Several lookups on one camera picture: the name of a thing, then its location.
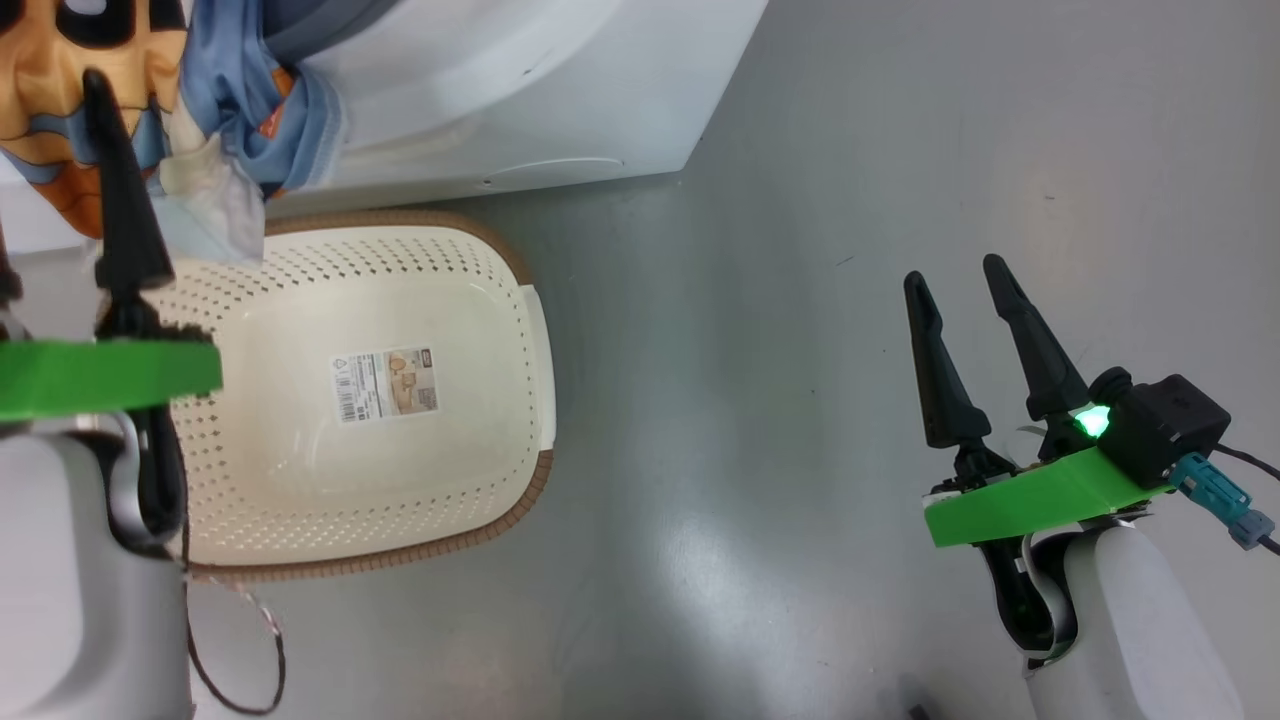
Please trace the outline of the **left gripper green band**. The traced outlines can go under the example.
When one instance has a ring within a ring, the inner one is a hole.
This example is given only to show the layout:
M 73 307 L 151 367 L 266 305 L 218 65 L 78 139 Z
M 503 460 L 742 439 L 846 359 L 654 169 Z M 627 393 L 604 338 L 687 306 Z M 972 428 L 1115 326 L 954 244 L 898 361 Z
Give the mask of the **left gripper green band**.
M 0 227 L 0 423 L 133 411 L 223 387 L 221 355 L 200 325 L 164 322 L 140 299 L 175 279 L 109 78 L 83 76 L 100 176 L 97 287 L 111 300 L 92 341 L 36 340 L 12 311 L 23 283 Z

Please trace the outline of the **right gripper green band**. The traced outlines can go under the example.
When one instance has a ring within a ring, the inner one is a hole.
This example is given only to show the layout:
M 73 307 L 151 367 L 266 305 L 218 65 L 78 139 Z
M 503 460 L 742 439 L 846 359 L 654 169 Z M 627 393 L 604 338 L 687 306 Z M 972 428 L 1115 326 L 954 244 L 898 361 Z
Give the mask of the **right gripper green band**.
M 1009 325 L 1027 380 L 1033 421 L 1069 414 L 1088 402 L 1087 386 L 1055 333 L 997 254 L 983 258 L 997 315 Z M 970 400 L 942 337 L 943 319 L 920 272 L 904 278 L 904 296 L 925 443 L 932 448 L 977 448 L 991 433 L 987 415 Z M 979 544 L 1020 538 L 1110 515 L 1172 487 L 1165 478 L 1138 486 L 1098 448 L 965 493 L 943 492 L 924 502 L 934 546 Z

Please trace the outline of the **orange patterned garment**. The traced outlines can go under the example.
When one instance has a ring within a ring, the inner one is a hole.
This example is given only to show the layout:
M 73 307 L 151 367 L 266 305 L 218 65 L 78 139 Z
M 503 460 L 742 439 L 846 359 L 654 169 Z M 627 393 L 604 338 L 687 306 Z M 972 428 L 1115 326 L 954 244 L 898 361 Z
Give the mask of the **orange patterned garment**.
M 169 154 L 182 0 L 0 0 L 0 154 L 73 228 L 102 237 L 83 74 L 106 78 L 143 176 Z

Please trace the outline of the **basket label sticker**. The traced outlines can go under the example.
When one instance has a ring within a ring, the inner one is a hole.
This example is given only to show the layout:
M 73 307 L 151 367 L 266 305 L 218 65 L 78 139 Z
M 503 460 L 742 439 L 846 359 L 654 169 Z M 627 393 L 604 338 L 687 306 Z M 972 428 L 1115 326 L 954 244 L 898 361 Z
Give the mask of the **basket label sticker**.
M 428 346 L 342 354 L 326 363 L 338 421 L 384 421 L 440 409 Z

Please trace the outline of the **cream perforated laundry basket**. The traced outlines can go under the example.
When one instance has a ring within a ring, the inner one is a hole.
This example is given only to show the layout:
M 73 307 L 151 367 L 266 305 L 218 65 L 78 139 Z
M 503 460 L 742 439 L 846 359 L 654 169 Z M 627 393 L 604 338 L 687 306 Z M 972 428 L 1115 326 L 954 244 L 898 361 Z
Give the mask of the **cream perforated laundry basket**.
M 173 404 L 191 571 L 283 582 L 497 538 L 550 475 L 556 386 L 532 278 L 493 231 L 425 210 L 271 222 L 256 265 L 178 259 L 148 296 L 210 333 L 223 387 Z M 440 409 L 343 425 L 326 363 L 428 346 Z

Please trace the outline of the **white washing machine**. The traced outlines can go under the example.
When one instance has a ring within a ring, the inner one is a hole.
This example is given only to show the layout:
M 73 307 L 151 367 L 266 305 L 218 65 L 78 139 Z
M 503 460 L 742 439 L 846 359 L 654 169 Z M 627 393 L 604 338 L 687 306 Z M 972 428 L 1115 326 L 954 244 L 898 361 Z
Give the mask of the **white washing machine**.
M 330 181 L 262 195 L 266 223 L 678 170 L 767 3 L 264 0 L 268 47 L 329 78 L 348 113 Z M 210 138 L 180 88 L 165 127 L 165 158 Z M 100 241 L 3 154 L 0 227 L 18 254 Z

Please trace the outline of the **pale white cloth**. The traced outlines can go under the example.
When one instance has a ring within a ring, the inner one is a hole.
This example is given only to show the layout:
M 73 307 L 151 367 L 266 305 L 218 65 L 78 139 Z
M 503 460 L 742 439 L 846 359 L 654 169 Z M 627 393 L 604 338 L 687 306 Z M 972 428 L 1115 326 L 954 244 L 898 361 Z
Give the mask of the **pale white cloth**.
M 214 133 L 191 152 L 165 158 L 148 181 L 148 196 L 173 258 L 256 265 L 265 246 L 260 187 L 225 152 Z

